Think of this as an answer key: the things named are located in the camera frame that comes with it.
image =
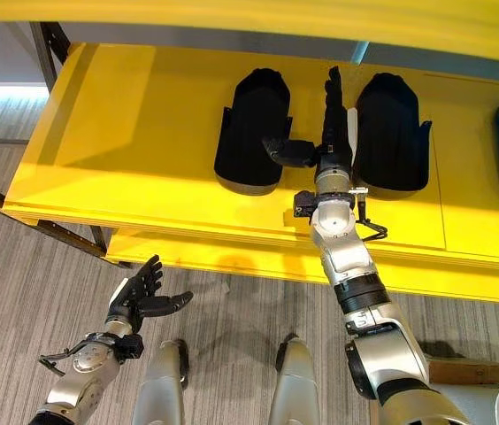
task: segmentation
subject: robotic hand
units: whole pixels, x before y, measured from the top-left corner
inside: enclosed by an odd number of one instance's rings
[[[295,195],[294,215],[308,217],[311,238],[344,313],[352,341],[349,371],[360,395],[377,400],[385,424],[467,424],[442,394],[428,387],[428,365],[397,304],[381,282],[364,242],[387,236],[366,218],[367,189],[350,189],[351,148],[338,68],[325,84],[322,144],[265,139],[270,157],[283,166],[316,166],[316,193]],[[353,212],[357,196],[359,220]],[[362,241],[356,224],[376,231]]]
[[[139,272],[126,278],[111,296],[104,332],[87,334],[71,350],[39,358],[46,368],[61,376],[30,425],[75,425],[85,423],[100,403],[102,393],[118,375],[126,359],[139,359],[143,352],[138,334],[143,318],[178,312],[192,299],[192,292],[174,297],[156,297],[163,276],[156,255]],[[56,361],[72,358],[65,374]]]

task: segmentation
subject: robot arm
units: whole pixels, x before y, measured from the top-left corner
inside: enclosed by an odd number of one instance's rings
[[[350,189],[352,155],[338,68],[329,76],[322,144],[264,140],[264,147],[284,166],[317,168],[316,193],[296,194],[294,215],[310,219],[312,241],[353,338],[345,351],[354,384],[360,395],[378,401],[382,423],[467,424],[449,400],[429,389],[423,352],[365,248],[364,241],[386,237],[387,229],[366,218],[367,189]],[[356,196],[358,221],[353,213]],[[363,241],[357,223],[377,233]]]
[[[86,335],[61,354],[40,357],[39,361],[61,378],[30,425],[74,425],[88,420],[104,390],[118,375],[120,365],[142,355],[142,337],[138,332],[143,318],[175,313],[192,299],[192,292],[156,297],[162,276],[156,255],[115,290],[103,332]],[[71,358],[72,364],[65,374],[56,368],[55,361],[66,358]]]

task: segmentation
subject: yellow shelf edge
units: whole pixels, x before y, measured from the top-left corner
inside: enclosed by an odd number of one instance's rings
[[[452,264],[445,258],[400,258],[370,250],[389,290],[499,302],[499,267]],[[283,251],[243,243],[216,243],[120,229],[107,258],[143,262],[158,253],[165,265],[255,277],[327,284],[315,251]]]
[[[499,60],[499,1],[0,0],[0,21],[218,28],[366,40]]]

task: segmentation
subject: metal frame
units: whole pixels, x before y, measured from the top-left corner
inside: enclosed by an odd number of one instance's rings
[[[44,22],[29,23],[31,34],[34,37],[37,57],[39,58],[39,67],[45,78],[47,90],[51,92],[57,80],[57,70],[55,69],[55,62],[53,62],[53,56],[51,55],[50,43],[48,41],[49,32],[46,29],[46,25]]]
[[[0,208],[4,206],[4,200],[5,200],[5,195],[0,193]],[[104,256],[106,255],[106,244],[104,242],[104,238],[102,239],[102,243],[99,243],[98,239],[95,240],[96,243],[90,242],[87,238],[82,237],[77,235],[76,233],[72,232],[68,228],[64,228],[63,226],[58,225],[57,223],[54,223],[53,221],[49,220],[39,220],[37,221],[37,224],[34,226],[30,226],[23,221],[19,221],[16,219],[13,219],[13,217],[10,217],[9,215],[4,214],[3,212],[0,211],[2,215],[5,215],[6,217],[15,220],[21,224],[24,224],[26,226],[29,226],[30,228],[34,228],[35,230],[47,235],[51,236],[55,239],[57,239],[60,242],[66,243],[67,245],[72,246],[73,248],[76,248],[77,250],[81,250],[83,252],[86,252],[87,254],[93,255],[95,257],[98,257],[99,259],[102,259],[104,261],[107,261],[104,259]],[[98,228],[100,232],[102,232],[102,229],[100,229],[98,226],[90,226],[92,228]],[[125,262],[119,262],[118,266],[120,267],[129,267],[129,263]]]
[[[61,63],[64,63],[68,55],[70,42],[57,22],[32,22],[30,23],[30,26],[43,76],[45,78],[47,88],[49,89],[49,92],[51,92],[55,84],[55,80],[57,79],[57,72],[55,70],[55,64],[53,62],[51,52],[57,56]],[[0,193],[0,208],[4,206],[4,201],[5,195]],[[103,261],[107,261],[104,258],[106,252],[108,251],[106,241],[104,240],[103,231],[99,226],[90,226],[92,236],[95,240],[94,242],[90,242],[87,238],[79,236],[71,230],[64,228],[63,226],[59,226],[53,221],[38,220],[37,224],[30,226],[23,221],[14,219],[13,217],[7,217],[29,226],[30,228],[34,228],[35,230],[38,230],[47,236],[53,237],[62,243],[66,243],[77,250],[86,252],[87,254],[93,255]],[[118,266],[130,267],[130,263],[120,261]]]

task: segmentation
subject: yellow tabletop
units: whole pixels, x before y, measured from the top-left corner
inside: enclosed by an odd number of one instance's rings
[[[286,168],[263,197],[235,194],[213,164],[224,106],[257,67],[280,71],[291,90],[291,135],[319,142],[324,81],[333,62],[282,56],[81,45],[66,61],[8,191],[4,210],[24,218],[143,228],[277,246],[311,246],[294,194],[313,188],[314,170]],[[422,73],[339,64],[353,105],[377,72],[400,73],[415,91]],[[424,99],[421,115],[428,117]],[[400,201],[373,199],[381,243],[443,249],[434,159],[424,190]]]
[[[499,0],[0,0],[0,21],[224,28],[499,59]]]

